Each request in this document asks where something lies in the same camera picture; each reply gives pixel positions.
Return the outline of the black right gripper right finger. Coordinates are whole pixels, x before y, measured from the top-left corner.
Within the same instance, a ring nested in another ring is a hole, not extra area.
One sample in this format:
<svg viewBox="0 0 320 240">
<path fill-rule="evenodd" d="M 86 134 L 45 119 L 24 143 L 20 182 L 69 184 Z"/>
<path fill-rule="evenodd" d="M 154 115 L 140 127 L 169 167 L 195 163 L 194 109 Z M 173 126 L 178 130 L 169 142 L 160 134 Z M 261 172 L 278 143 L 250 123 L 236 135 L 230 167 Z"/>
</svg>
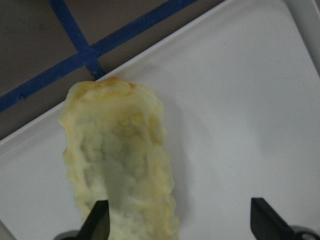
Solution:
<svg viewBox="0 0 320 240">
<path fill-rule="evenodd" d="M 250 203 L 250 229 L 256 240 L 297 240 L 294 230 L 261 197 Z"/>
</svg>

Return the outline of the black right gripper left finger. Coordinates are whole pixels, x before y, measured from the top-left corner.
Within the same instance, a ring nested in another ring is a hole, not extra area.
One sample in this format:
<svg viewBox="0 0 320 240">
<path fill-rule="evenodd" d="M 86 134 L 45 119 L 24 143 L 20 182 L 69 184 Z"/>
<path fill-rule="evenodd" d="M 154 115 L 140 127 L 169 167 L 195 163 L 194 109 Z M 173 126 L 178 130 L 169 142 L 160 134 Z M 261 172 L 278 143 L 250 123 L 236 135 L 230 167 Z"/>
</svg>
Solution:
<svg viewBox="0 0 320 240">
<path fill-rule="evenodd" d="M 84 224 L 77 240 L 107 240 L 110 234 L 110 214 L 108 200 L 98 200 Z"/>
</svg>

